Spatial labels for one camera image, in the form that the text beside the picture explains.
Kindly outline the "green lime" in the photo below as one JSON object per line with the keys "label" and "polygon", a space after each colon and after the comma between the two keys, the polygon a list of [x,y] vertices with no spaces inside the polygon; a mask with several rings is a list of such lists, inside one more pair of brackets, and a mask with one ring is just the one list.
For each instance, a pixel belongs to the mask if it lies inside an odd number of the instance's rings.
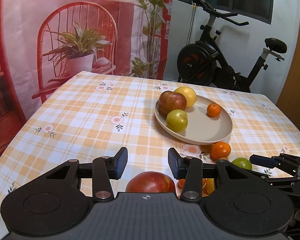
{"label": "green lime", "polygon": [[234,159],[231,163],[240,168],[244,168],[246,170],[252,170],[253,168],[249,159],[242,158],[242,157]]}

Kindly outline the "large yellow lemon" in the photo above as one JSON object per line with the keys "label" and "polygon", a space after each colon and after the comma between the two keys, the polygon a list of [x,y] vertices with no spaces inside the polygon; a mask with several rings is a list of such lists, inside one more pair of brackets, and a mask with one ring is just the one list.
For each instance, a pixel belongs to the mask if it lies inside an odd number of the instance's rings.
{"label": "large yellow lemon", "polygon": [[207,178],[202,188],[202,196],[206,197],[215,190],[215,184],[213,178]]}

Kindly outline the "orange tangerine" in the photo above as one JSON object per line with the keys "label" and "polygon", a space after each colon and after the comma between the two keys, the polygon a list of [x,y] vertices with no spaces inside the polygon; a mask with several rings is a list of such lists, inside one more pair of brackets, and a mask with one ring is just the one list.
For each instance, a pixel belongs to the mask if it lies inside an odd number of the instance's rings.
{"label": "orange tangerine", "polygon": [[211,158],[214,160],[227,158],[231,153],[231,146],[226,142],[217,142],[211,147]]}

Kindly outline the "shiny red apple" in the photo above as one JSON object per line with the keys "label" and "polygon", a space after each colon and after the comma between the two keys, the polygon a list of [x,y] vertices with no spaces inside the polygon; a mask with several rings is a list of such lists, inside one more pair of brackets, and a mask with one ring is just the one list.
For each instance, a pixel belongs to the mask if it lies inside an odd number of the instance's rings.
{"label": "shiny red apple", "polygon": [[128,193],[175,192],[175,183],[168,175],[160,172],[142,172],[132,178],[127,186]]}

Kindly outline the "small orange fruit near edge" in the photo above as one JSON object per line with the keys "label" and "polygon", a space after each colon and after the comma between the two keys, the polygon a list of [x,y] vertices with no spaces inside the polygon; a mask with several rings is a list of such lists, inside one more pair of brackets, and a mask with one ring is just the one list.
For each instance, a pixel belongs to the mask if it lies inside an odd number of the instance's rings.
{"label": "small orange fruit near edge", "polygon": [[184,184],[185,184],[185,179],[180,179],[178,180],[178,187],[180,189],[182,189],[184,187]]}

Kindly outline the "beige round plate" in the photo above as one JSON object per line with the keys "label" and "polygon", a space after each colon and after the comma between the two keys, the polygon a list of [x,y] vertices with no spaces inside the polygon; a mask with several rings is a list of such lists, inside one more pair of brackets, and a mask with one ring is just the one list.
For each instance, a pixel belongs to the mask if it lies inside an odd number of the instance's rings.
{"label": "beige round plate", "polygon": [[227,139],[232,133],[233,124],[230,115],[225,109],[216,118],[208,116],[206,109],[212,100],[197,96],[195,104],[185,109],[188,117],[188,126],[182,132],[174,132],[166,126],[166,116],[159,111],[159,103],[156,102],[154,115],[160,126],[171,136],[194,145],[211,145]]}

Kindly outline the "yellow-green plum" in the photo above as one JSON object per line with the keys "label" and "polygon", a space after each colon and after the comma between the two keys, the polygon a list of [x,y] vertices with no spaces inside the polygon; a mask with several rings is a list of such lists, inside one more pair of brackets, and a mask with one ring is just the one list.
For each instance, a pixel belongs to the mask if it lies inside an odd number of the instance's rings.
{"label": "yellow-green plum", "polygon": [[182,132],[187,128],[187,113],[181,109],[170,111],[166,117],[166,126],[174,132]]}

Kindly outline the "orange plaid tablecloth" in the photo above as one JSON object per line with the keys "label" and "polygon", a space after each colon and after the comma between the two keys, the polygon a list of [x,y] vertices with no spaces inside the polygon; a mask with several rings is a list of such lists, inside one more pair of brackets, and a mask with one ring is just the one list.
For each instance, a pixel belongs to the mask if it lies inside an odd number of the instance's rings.
{"label": "orange plaid tablecloth", "polygon": [[[56,90],[27,121],[0,157],[0,206],[13,190],[69,160],[128,149],[128,164],[115,192],[143,171],[170,174],[169,148],[211,161],[207,148],[170,136],[157,122],[154,105],[176,82],[81,72]],[[300,131],[264,95],[194,86],[231,116],[230,160],[252,154],[300,156]]]}

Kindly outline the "small mandarin on plate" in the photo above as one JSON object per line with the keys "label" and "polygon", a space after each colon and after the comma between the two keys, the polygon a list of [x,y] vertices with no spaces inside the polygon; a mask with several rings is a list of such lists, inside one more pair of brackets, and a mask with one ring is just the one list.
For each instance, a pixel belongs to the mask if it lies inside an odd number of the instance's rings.
{"label": "small mandarin on plate", "polygon": [[216,103],[211,103],[207,106],[207,115],[212,118],[216,118],[221,113],[221,107]]}

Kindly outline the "dull red apple on plate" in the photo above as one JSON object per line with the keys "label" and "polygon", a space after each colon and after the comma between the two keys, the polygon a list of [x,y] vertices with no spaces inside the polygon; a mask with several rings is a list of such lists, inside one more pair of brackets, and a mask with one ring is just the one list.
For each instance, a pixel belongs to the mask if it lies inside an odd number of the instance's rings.
{"label": "dull red apple on plate", "polygon": [[181,93],[165,91],[159,96],[158,105],[160,112],[164,115],[168,115],[168,113],[175,109],[184,111],[187,101],[185,96]]}

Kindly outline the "yellow lemon at plate back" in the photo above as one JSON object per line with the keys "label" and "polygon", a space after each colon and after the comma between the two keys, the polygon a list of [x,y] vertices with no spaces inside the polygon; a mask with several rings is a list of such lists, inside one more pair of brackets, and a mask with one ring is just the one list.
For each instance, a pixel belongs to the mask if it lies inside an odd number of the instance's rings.
{"label": "yellow lemon at plate back", "polygon": [[186,87],[186,86],[179,87],[175,89],[174,92],[183,94],[183,96],[185,96],[187,101],[186,108],[192,107],[197,101],[197,95],[191,87]]}

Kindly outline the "black exercise bike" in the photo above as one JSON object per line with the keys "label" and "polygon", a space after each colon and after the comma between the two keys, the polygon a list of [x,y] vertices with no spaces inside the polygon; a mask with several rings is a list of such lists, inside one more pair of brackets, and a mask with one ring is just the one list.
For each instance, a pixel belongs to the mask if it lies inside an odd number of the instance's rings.
{"label": "black exercise bike", "polygon": [[285,42],[269,37],[265,39],[265,47],[258,57],[248,76],[236,72],[228,64],[217,44],[219,30],[211,35],[213,24],[217,18],[226,20],[236,26],[242,27],[249,23],[236,22],[234,16],[243,15],[267,24],[271,24],[274,0],[181,0],[192,3],[195,8],[202,9],[209,14],[207,24],[202,24],[200,39],[188,43],[178,54],[177,70],[178,80],[182,83],[209,86],[217,88],[250,92],[250,86],[261,69],[266,70],[265,63],[268,55],[273,55],[277,61],[282,61],[282,55],[288,50]]}

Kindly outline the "printed pink backdrop cloth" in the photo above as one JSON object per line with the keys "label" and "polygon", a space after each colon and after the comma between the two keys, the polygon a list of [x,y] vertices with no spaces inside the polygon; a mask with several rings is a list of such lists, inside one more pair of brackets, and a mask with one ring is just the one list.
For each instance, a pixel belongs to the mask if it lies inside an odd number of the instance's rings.
{"label": "printed pink backdrop cloth", "polygon": [[0,154],[79,72],[162,79],[172,0],[0,0]]}

